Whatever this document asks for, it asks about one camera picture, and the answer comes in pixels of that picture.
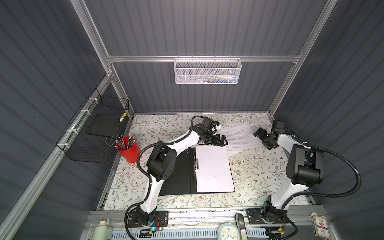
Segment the orange black file folder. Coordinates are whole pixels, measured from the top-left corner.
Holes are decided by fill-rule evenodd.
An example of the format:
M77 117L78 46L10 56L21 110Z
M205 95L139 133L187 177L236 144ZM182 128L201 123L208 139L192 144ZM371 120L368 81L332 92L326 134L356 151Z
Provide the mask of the orange black file folder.
M160 196L197 195L196 148L188 148L177 156L171 176L165 180Z

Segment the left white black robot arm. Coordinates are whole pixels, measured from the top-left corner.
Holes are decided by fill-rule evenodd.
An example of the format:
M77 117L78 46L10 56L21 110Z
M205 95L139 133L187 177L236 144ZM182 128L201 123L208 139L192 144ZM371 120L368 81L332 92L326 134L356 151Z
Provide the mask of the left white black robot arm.
M157 201L164 181L172 174L177 156L200 142L204 145L224 147L228 141L218 134L221 125L208 117L193 116L188 131L170 141L150 144L140 151L137 157L138 169L148 178L146 193L138 204L135 213L150 226L154 222Z

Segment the white paper sheet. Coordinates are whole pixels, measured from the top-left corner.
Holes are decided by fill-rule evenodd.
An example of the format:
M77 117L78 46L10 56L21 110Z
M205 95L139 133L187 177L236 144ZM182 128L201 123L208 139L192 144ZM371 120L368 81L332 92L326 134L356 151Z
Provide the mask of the white paper sheet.
M226 147L196 147L197 192L233 193L235 185Z

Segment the paper sheet with technical drawing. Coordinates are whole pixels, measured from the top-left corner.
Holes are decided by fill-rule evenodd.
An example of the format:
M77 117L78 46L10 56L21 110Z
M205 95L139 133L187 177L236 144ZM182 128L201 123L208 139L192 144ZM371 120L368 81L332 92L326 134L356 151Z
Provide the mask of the paper sheet with technical drawing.
M262 128L266 130L267 132L271 131L271 124L268 123L240 123L236 125L237 128L240 128L245 131L246 134L253 134L256 132L259 128Z

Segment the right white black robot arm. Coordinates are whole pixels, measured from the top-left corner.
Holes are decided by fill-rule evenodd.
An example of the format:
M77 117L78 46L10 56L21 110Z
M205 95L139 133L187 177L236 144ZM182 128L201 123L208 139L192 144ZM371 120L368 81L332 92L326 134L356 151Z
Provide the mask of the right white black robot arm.
M283 206L295 193L301 193L314 185L320 184L324 177L324 151L306 147L296 134L285 128L285 124L273 121L268 133L258 128L253 135L262 141L269 150L282 147L288 154L286 166L287 180L276 193L269 196L261 210L261 216L267 223L283 218Z

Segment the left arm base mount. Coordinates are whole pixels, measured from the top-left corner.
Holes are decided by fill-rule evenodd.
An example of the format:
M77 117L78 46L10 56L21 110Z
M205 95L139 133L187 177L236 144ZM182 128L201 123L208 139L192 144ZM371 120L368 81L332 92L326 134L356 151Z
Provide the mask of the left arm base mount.
M167 227L169 220L169 211L153 211L146 213L142 209L132 210L127 216L127 227Z

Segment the printed paper sheet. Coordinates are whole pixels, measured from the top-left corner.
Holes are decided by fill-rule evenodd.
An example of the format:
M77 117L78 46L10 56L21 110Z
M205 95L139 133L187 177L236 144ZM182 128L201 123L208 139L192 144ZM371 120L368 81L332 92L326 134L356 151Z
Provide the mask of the printed paper sheet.
M239 124L218 131L226 137L228 156L233 156L244 150L262 147L262 141L253 135L255 131L249 124Z

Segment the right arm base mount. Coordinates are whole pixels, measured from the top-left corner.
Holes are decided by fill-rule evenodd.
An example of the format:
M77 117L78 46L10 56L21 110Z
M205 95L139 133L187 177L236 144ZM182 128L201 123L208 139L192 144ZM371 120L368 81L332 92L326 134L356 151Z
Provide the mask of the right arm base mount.
M250 224L287 224L288 220L283 216L282 210L272 208L246 209Z

